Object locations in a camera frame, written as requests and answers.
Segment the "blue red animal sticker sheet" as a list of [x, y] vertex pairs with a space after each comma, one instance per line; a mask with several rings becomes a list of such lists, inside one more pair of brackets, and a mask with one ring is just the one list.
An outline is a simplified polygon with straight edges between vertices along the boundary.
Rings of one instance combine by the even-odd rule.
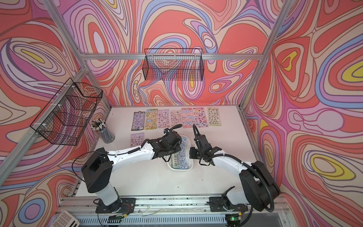
[[183, 128], [192, 128], [195, 123], [194, 112], [192, 108], [182, 108], [182, 124]]

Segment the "yellow green sticker sheet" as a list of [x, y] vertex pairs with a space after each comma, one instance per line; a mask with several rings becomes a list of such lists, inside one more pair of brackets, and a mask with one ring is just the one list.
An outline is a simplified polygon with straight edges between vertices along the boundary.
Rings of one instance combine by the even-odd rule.
[[158, 109], [148, 109], [145, 118], [145, 130], [154, 130], [157, 128]]

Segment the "blue penguin sticker sheet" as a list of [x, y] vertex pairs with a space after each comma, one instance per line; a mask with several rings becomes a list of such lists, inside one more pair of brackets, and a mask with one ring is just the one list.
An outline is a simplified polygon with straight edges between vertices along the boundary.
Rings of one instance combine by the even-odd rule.
[[189, 145], [188, 138], [185, 136], [181, 137], [181, 150], [175, 154], [172, 154], [171, 160], [169, 161], [170, 167], [176, 170], [187, 170], [190, 169], [190, 160], [187, 145]]

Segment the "pink puffy sticker sheet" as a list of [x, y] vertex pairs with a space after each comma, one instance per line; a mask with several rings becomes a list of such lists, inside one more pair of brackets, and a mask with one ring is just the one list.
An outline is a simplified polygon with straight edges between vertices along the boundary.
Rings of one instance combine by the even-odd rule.
[[169, 111], [169, 109], [158, 110], [157, 127], [163, 128], [163, 129], [170, 127], [170, 111]]

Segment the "lilac puffy sticker sheet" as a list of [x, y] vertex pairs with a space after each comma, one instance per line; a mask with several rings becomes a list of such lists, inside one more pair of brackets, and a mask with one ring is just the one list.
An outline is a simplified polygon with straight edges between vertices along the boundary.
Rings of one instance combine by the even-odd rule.
[[130, 146], [140, 146], [144, 141], [144, 133], [134, 133], [130, 135]]

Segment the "green cream sticker sheet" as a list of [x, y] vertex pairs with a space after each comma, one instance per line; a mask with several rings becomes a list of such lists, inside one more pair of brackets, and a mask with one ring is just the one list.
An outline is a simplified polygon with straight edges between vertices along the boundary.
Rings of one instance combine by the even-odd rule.
[[217, 107], [208, 108], [208, 123], [211, 126], [221, 126], [220, 112]]

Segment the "pink bonbon sticker sheet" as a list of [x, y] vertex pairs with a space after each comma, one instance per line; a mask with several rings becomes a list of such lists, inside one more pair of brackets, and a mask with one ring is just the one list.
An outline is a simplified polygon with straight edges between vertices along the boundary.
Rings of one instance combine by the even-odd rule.
[[171, 126], [182, 124], [182, 111], [173, 109], [170, 111], [170, 123]]

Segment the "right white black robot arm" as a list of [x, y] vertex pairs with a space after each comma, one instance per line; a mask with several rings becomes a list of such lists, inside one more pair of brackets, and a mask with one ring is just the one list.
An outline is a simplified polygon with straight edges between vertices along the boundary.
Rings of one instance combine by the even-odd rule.
[[274, 200], [281, 191], [266, 166], [260, 161], [242, 161], [220, 147], [213, 147], [195, 124], [192, 128], [196, 147], [190, 149], [190, 158], [197, 159], [202, 166], [222, 168], [240, 179], [242, 188], [231, 186], [222, 193], [225, 209], [229, 211], [239, 204], [248, 204], [257, 211], [273, 212]]

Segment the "pink yellow pastel sticker sheet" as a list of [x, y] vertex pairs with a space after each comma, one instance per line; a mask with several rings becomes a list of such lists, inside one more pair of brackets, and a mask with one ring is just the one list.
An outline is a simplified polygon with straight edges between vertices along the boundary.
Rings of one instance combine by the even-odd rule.
[[194, 121], [198, 128], [208, 127], [208, 120], [203, 107], [193, 108]]

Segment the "white plastic storage tray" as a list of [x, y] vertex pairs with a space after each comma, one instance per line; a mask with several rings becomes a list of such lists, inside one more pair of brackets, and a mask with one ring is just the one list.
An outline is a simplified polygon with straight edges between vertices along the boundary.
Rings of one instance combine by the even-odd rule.
[[193, 168], [193, 160], [190, 158], [191, 141], [185, 135], [181, 135], [181, 139], [181, 151], [172, 154], [168, 162], [173, 171], [188, 171]]

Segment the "purple holographic sticker sheet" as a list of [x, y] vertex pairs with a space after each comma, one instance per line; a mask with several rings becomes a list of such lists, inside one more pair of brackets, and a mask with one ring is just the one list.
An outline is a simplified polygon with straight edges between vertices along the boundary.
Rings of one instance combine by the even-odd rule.
[[134, 112], [131, 130], [132, 131], [144, 130], [145, 117], [146, 117], [146, 112], [141, 112], [141, 111]]

